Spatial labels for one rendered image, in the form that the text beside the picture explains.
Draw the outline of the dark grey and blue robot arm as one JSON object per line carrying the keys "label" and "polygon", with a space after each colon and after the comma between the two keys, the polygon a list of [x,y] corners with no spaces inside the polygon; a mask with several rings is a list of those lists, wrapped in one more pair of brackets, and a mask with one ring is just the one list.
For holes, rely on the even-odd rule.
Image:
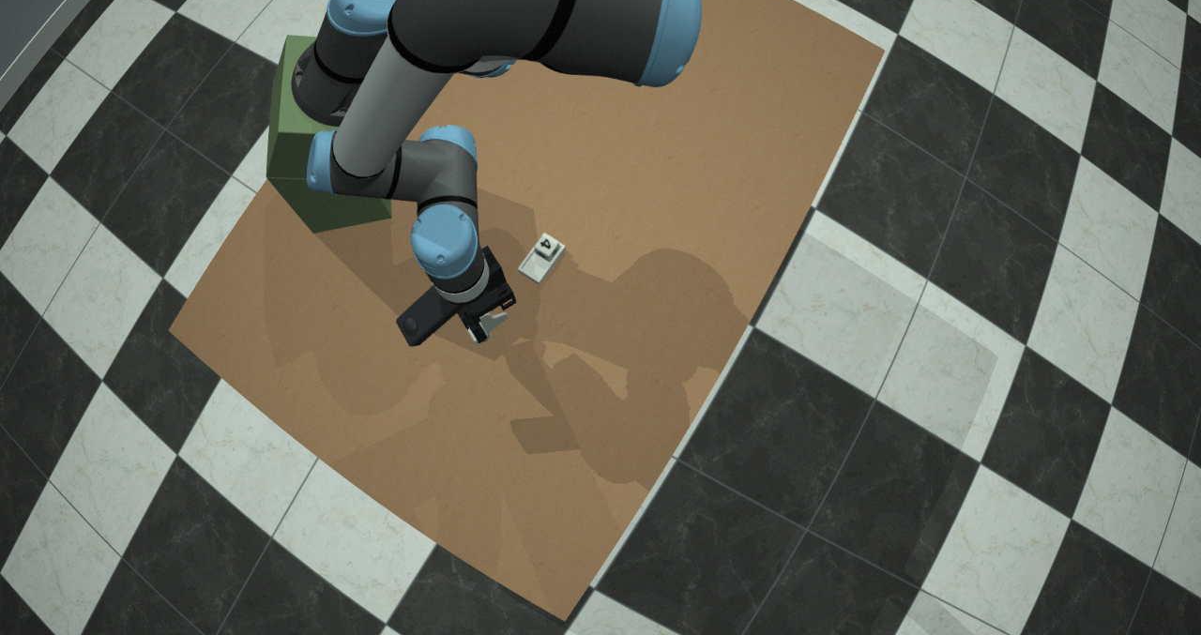
{"label": "dark grey and blue robot arm", "polygon": [[455,302],[476,300],[489,278],[476,138],[447,125],[406,140],[453,74],[498,78],[510,64],[534,61],[667,86],[691,61],[700,26],[703,0],[327,1],[291,80],[306,116],[339,127],[313,136],[306,185],[418,203],[411,245],[434,286],[396,318],[410,347],[466,306]]}

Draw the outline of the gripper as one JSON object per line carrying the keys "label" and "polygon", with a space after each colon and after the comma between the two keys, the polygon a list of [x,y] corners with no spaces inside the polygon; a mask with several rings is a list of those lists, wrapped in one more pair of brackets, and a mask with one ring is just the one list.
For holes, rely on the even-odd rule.
{"label": "gripper", "polygon": [[[502,310],[509,308],[513,306],[513,302],[516,302],[514,293],[510,290],[510,286],[507,284],[502,266],[498,264],[498,260],[496,260],[496,256],[492,254],[492,250],[486,246],[483,248],[483,254],[485,256],[486,265],[489,266],[490,272],[485,289],[480,293],[480,295],[476,296],[476,300],[470,300],[470,305],[468,302],[455,302],[455,305],[466,305],[462,310],[458,311],[458,314],[462,318],[466,330],[471,330],[473,335],[476,335],[478,343],[480,343],[480,341],[486,341],[488,333],[492,333],[498,324],[503,323],[508,318],[506,311],[503,311],[503,313],[494,314],[494,317],[490,311],[497,308],[498,306],[501,306]],[[512,296],[513,300],[510,300]],[[508,300],[510,300],[510,302],[507,302]],[[506,302],[504,306],[503,302]]]}

